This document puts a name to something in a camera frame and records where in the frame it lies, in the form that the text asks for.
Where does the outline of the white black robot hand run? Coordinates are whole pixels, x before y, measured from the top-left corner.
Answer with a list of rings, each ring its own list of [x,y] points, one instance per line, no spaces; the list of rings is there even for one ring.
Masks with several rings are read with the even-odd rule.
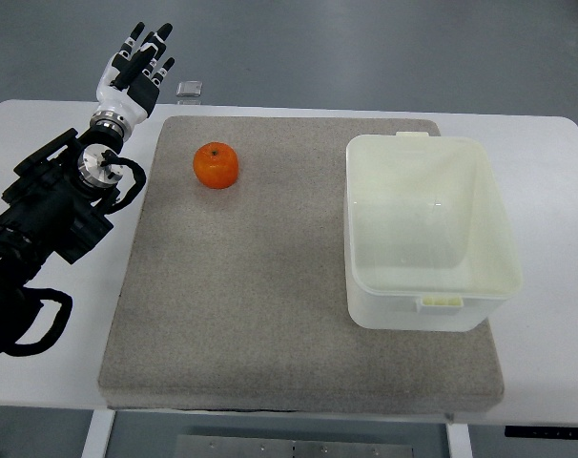
[[[119,50],[109,60],[96,89],[98,111],[113,112],[131,128],[148,118],[159,98],[160,86],[175,60],[162,61],[173,25],[166,23],[146,34],[136,24]]]

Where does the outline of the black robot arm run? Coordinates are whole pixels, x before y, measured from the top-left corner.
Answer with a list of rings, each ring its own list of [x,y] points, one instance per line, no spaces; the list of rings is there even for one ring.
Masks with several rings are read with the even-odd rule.
[[[0,215],[0,354],[50,349],[72,313],[72,297],[27,286],[51,254],[75,263],[112,230],[108,219],[143,190],[146,174],[121,156],[134,121],[98,109],[87,131],[69,129],[14,169]]]

